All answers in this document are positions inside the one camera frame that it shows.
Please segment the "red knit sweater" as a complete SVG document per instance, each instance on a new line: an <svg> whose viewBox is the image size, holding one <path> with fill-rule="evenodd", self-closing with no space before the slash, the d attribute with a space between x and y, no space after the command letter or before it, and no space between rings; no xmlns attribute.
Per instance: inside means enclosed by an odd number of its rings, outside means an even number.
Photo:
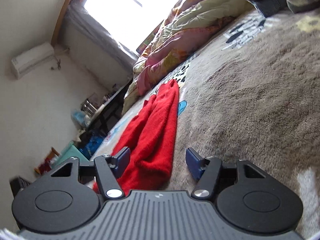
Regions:
<svg viewBox="0 0 320 240"><path fill-rule="evenodd" d="M130 163L117 180L125 194L130 190L158 190L172 173L177 130L179 86L170 80L144 102L113 148L131 150Z"/></svg>

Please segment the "teal storage box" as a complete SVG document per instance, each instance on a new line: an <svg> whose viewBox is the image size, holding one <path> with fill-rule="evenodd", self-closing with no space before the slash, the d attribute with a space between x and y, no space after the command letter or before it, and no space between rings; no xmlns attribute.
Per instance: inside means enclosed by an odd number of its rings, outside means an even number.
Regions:
<svg viewBox="0 0 320 240"><path fill-rule="evenodd" d="M77 157L81 162L88 161L88 159L76 148L74 142L70 141L61 151L60 155L50 163L50 167L55 168L71 157Z"/></svg>

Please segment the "blue plastic bag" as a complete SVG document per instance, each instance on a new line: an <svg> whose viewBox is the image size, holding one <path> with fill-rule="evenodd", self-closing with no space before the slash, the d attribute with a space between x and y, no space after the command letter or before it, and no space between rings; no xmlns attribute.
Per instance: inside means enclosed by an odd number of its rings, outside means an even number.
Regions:
<svg viewBox="0 0 320 240"><path fill-rule="evenodd" d="M100 147L104 139L105 137L99 133L89 134L86 139L81 140L78 150L84 157L90 159Z"/></svg>

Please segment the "dark side table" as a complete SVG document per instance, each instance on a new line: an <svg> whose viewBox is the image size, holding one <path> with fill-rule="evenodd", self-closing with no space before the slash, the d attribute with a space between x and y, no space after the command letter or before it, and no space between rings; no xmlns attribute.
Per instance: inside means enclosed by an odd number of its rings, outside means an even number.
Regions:
<svg viewBox="0 0 320 240"><path fill-rule="evenodd" d="M132 81L133 78L129 78L125 85L121 87L115 83L112 86L112 92L103 97L103 103L99 107L96 107L97 111L92 117L89 117L85 112L80 110L77 118L80 127L86 131L97 130L107 135L110 131L108 121L111 118L115 118L117 121L120 120L118 112L120 109L123 109L124 95Z"/></svg>

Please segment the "metal rack on table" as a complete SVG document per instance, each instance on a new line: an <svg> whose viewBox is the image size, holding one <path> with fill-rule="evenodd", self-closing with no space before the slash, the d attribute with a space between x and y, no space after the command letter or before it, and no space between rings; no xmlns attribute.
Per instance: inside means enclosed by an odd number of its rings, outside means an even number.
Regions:
<svg viewBox="0 0 320 240"><path fill-rule="evenodd" d="M95 106L93 104L91 104L91 102L89 101L89 99L86 99L80 106L80 110L82 112L85 112L89 117L92 117L97 109L95 108Z"/></svg>

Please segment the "Mickey Mouse fleece blanket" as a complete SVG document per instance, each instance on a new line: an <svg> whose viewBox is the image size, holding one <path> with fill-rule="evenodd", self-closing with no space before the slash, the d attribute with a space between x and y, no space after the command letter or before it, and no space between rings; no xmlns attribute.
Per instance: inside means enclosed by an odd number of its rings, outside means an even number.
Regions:
<svg viewBox="0 0 320 240"><path fill-rule="evenodd" d="M319 10L235 21L167 76L180 84L173 170L166 190L188 190L192 147L247 159L303 202L298 232L319 235Z"/></svg>

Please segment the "colourful alphabet play mat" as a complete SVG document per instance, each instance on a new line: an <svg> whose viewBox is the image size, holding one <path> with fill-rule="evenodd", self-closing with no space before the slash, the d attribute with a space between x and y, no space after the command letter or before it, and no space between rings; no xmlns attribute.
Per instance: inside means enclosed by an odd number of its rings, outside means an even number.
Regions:
<svg viewBox="0 0 320 240"><path fill-rule="evenodd" d="M147 38L138 46L136 52L141 55L149 55L152 50L152 46L156 43L157 38L159 37L159 33L163 28L163 22L161 22L149 35Z"/></svg>

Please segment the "grey window curtain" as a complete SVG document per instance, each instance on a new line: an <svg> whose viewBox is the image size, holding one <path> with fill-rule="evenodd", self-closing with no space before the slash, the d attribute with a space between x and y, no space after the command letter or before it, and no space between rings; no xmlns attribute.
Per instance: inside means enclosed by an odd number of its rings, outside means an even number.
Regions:
<svg viewBox="0 0 320 240"><path fill-rule="evenodd" d="M72 2L67 7L65 18L72 22L80 33L98 45L108 55L120 63L125 70L132 71L138 56L113 36L79 3Z"/></svg>

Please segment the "floral quilted comforter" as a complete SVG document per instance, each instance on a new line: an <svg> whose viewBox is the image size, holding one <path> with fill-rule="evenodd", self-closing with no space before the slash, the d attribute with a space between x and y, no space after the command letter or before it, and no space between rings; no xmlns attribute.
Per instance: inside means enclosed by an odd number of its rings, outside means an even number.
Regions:
<svg viewBox="0 0 320 240"><path fill-rule="evenodd" d="M133 81L124 96L122 112L213 35L251 9L247 0L178 0L133 65Z"/></svg>

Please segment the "white wall air conditioner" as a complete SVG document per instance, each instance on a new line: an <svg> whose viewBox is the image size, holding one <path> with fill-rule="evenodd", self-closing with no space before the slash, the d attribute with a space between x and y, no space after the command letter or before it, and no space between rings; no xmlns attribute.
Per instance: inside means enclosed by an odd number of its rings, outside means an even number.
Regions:
<svg viewBox="0 0 320 240"><path fill-rule="evenodd" d="M35 46L11 59L11 71L20 79L31 71L37 64L54 56L54 48L48 42Z"/></svg>

